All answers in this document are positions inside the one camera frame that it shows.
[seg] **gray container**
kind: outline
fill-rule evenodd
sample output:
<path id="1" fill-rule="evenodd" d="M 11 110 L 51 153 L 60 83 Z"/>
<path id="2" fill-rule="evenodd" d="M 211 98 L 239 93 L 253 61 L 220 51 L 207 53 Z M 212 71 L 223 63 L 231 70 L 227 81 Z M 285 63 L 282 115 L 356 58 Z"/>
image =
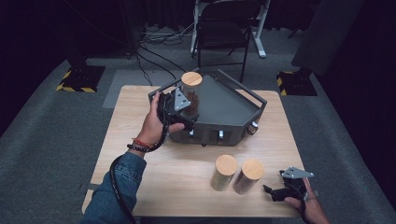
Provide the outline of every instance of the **gray container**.
<path id="1" fill-rule="evenodd" d="M 199 92 L 199 118 L 193 131 L 170 133 L 169 137 L 178 143 L 235 146 L 243 139 L 248 127 L 251 128 L 253 122 L 259 122 L 267 102 L 221 70 L 216 74 L 201 75 L 203 82 Z M 173 81 L 151 92 L 149 99 L 155 92 L 166 90 L 179 82 Z M 235 89 L 245 91 L 262 105 L 257 106 Z"/>

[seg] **hand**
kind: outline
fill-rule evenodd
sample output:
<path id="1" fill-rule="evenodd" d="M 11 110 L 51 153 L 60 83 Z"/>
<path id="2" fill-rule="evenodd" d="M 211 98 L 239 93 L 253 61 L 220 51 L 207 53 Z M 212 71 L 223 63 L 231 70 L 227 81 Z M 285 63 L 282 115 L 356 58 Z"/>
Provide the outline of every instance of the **hand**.
<path id="1" fill-rule="evenodd" d="M 160 99 L 160 93 L 157 92 L 151 101 L 150 110 L 146 115 L 145 121 L 143 122 L 142 130 L 136 137 L 140 141 L 148 144 L 155 144 L 160 141 L 163 133 L 163 124 L 158 119 L 157 107 Z M 184 124 L 175 123 L 169 126 L 169 133 L 178 132 L 184 129 Z"/>
<path id="2" fill-rule="evenodd" d="M 310 223 L 313 224 L 322 224 L 322 223 L 330 223 L 329 219 L 326 218 L 326 215 L 323 212 L 323 209 L 320 206 L 317 196 L 309 185 L 308 179 L 303 178 L 306 192 L 308 193 L 307 200 L 305 201 L 305 218 Z M 301 211 L 301 201 L 295 198 L 287 197 L 285 198 L 285 202 L 289 203 L 291 206 L 297 208 Z"/>

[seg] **forearm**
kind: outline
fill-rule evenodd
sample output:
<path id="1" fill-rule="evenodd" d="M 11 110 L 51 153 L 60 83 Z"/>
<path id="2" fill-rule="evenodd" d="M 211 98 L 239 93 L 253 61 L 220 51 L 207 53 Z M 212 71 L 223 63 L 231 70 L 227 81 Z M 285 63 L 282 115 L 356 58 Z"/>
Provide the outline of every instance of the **forearm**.
<path id="1" fill-rule="evenodd" d="M 136 193 L 145 168 L 146 162 L 142 159 L 142 155 L 136 155 L 132 151 L 126 152 L 121 157 L 115 169 L 119 192 L 131 211 L 136 204 Z M 120 207 L 113 192 L 109 173 L 105 175 L 103 183 L 93 193 L 92 200 L 85 211 L 85 216 L 81 220 L 81 223 L 92 222 L 129 223 L 127 215 Z"/>

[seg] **person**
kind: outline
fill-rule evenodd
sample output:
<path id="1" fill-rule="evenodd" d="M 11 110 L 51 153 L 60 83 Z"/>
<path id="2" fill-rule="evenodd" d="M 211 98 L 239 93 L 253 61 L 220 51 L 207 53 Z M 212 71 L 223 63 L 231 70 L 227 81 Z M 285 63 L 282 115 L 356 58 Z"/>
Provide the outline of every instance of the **person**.
<path id="1" fill-rule="evenodd" d="M 157 92 L 151 101 L 150 110 L 143 121 L 142 129 L 136 137 L 137 141 L 134 141 L 134 145 L 137 147 L 149 147 L 158 143 L 161 139 L 163 124 L 157 116 L 159 98 L 160 94 Z M 184 124 L 175 123 L 169 126 L 168 131 L 174 133 L 183 129 Z M 136 193 L 147 165 L 144 160 L 145 155 L 146 153 L 141 150 L 130 148 L 120 157 L 115 167 L 115 179 L 119 192 L 131 211 L 136 205 Z M 306 201 L 305 209 L 306 219 L 311 223 L 329 223 L 307 180 L 304 182 L 308 191 L 308 201 Z M 301 202 L 296 199 L 286 198 L 285 202 L 297 209 L 301 208 Z M 120 206 L 113 191 L 109 172 L 105 174 L 102 184 L 94 191 L 92 200 L 80 223 L 130 223 L 128 215 Z"/>

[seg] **light wood tabletop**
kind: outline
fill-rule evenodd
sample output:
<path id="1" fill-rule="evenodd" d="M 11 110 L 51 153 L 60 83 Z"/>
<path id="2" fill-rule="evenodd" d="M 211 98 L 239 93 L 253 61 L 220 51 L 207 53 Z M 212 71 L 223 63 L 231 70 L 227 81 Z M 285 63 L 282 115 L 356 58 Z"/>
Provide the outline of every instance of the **light wood tabletop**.
<path id="1" fill-rule="evenodd" d="M 92 175 L 92 184 L 102 183 L 111 162 L 126 150 L 139 133 L 149 112 L 148 94 L 159 87 L 124 86 L 108 126 L 106 138 Z M 246 134 L 235 147 L 180 144 L 168 140 L 146 155 L 148 165 L 137 192 L 133 214 L 138 217 L 298 217 L 294 208 L 272 202 L 262 185 L 283 189 L 279 170 L 290 166 L 304 169 L 279 95 L 254 91 L 267 101 L 254 135 Z M 210 180 L 220 155 L 231 155 L 238 170 L 229 187 L 215 191 Z M 245 160 L 262 163 L 262 178 L 246 194 L 233 190 L 233 182 Z M 82 205 L 91 201 L 89 189 Z"/>

